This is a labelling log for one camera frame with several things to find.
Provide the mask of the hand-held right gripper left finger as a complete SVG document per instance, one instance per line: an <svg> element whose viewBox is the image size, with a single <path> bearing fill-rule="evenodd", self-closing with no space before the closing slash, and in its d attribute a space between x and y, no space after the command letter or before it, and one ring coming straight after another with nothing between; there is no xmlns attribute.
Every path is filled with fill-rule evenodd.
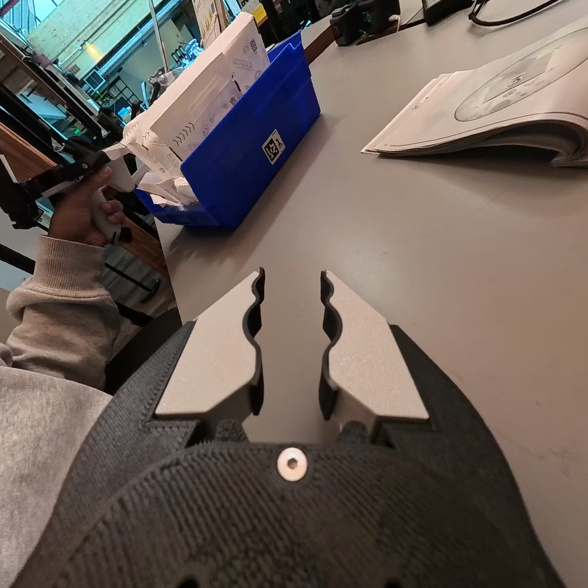
<svg viewBox="0 0 588 588"><path fill-rule="evenodd" d="M155 408L159 420L200 421L213 433L225 419L258 416L264 401L264 268L254 270L190 323L190 333Z"/></svg>

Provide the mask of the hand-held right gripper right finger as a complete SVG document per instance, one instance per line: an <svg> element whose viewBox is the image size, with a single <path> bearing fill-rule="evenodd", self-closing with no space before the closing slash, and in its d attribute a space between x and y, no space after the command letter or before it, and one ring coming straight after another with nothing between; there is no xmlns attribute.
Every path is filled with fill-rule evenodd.
<svg viewBox="0 0 588 588"><path fill-rule="evenodd" d="M375 437L383 423L427 423L430 415L386 318L333 272L320 274L322 356L319 407L340 431L362 424Z"/></svg>

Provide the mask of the blue plastic bin with tag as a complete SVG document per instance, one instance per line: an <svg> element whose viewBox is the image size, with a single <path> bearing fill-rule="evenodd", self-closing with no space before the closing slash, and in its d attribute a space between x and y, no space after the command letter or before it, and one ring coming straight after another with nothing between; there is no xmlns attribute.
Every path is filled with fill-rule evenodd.
<svg viewBox="0 0 588 588"><path fill-rule="evenodd" d="M136 188L155 218L210 231L245 219L320 115L301 34L270 50L268 69L181 165L197 204L159 206Z"/></svg>

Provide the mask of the lego instruction booklet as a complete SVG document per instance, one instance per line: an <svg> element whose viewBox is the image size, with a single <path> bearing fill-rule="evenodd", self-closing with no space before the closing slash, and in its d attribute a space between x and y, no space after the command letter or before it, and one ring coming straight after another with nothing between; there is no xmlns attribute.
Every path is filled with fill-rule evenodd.
<svg viewBox="0 0 588 588"><path fill-rule="evenodd" d="M491 146L587 167L587 17L474 70L432 79L362 153L419 157Z"/></svg>

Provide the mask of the person's left forearm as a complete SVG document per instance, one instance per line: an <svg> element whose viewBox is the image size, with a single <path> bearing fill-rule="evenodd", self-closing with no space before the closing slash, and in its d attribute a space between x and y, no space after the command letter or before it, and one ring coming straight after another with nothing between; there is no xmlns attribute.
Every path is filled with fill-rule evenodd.
<svg viewBox="0 0 588 588"><path fill-rule="evenodd" d="M121 323L103 269L101 247L40 236L32 277L6 303L17 325L1 344L1 368L103 390Z"/></svg>

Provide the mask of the person's left hand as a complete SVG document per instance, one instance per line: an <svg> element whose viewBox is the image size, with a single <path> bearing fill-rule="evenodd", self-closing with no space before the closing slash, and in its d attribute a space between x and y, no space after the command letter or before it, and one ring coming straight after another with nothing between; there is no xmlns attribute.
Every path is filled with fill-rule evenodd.
<svg viewBox="0 0 588 588"><path fill-rule="evenodd" d="M55 205L48 236L89 246L104 247L109 243L92 220L92 196L101 192L112 175L108 167L88 175L67 192Z"/></svg>

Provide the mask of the printed poster board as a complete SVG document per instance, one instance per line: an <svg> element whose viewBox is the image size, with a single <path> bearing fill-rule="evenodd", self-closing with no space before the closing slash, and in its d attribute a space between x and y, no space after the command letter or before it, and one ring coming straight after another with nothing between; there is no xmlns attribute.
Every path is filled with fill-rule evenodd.
<svg viewBox="0 0 588 588"><path fill-rule="evenodd" d="M227 28L223 1L192 1L201 34L201 47L207 49Z"/></svg>

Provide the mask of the black charger dock green light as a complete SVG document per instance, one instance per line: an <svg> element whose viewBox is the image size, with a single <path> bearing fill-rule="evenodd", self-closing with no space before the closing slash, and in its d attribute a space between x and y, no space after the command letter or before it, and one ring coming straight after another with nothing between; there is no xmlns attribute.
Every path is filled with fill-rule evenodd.
<svg viewBox="0 0 588 588"><path fill-rule="evenodd" d="M400 1L359 1L359 30L368 36L386 31L401 14Z"/></svg>

